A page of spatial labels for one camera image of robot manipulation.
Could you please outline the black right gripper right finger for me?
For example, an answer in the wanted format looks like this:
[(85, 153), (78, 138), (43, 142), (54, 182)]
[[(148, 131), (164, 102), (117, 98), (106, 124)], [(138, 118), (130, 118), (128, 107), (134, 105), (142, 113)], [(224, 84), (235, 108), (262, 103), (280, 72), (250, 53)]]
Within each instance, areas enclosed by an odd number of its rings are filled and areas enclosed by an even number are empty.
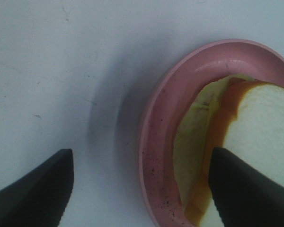
[(214, 148), (209, 187), (226, 227), (284, 227), (284, 187), (225, 148)]

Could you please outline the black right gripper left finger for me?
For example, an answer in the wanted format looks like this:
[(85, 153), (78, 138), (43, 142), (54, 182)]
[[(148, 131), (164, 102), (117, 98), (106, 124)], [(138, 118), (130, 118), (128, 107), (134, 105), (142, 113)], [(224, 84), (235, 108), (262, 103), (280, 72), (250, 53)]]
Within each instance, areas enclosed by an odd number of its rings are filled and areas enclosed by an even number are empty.
[(0, 227), (57, 227), (73, 184), (73, 152), (61, 149), (0, 190)]

